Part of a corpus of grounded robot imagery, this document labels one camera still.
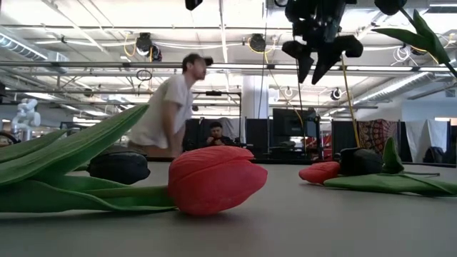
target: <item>white robot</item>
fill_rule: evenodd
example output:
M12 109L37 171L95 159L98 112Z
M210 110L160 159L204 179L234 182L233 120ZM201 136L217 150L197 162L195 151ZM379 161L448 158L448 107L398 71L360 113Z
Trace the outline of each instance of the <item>white robot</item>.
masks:
M11 134L22 141L31 140L32 127L40 126L41 116L35 112L35 99L22 99L17 106L17 115L11 122Z

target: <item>white t-shirt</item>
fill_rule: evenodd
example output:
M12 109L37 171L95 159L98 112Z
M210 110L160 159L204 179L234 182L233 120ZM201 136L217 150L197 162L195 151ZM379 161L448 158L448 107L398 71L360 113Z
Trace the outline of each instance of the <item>white t-shirt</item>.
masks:
M181 107L174 121L174 133L185 125L192 116L194 98L189 90L184 75L175 75L167 79L149 99L149 108L138 123L131 128L130 140L140 146L158 146L168 148L163 123L162 103L172 101Z

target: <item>support column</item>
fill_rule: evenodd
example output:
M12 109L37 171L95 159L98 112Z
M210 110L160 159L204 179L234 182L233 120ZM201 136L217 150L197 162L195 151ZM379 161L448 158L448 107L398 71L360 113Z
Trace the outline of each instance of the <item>support column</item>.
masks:
M244 76L241 87L241 141L246 142L246 119L268 119L268 77Z

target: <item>table surface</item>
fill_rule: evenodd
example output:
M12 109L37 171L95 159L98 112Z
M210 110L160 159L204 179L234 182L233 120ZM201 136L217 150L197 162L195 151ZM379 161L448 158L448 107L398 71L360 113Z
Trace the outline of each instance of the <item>table surface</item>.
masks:
M0 214L3 256L457 256L457 199L332 190L300 180L302 166L265 165L268 182L241 206L196 218L66 212ZM139 185L167 182L150 163ZM441 172L457 183L457 170Z

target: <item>computer monitor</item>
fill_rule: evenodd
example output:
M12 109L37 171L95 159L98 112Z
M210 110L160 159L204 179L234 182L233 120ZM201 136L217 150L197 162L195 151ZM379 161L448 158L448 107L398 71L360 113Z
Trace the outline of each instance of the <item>computer monitor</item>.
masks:
M301 126L298 114L303 121ZM274 136L310 136L317 137L316 111L294 111L292 109L273 109Z

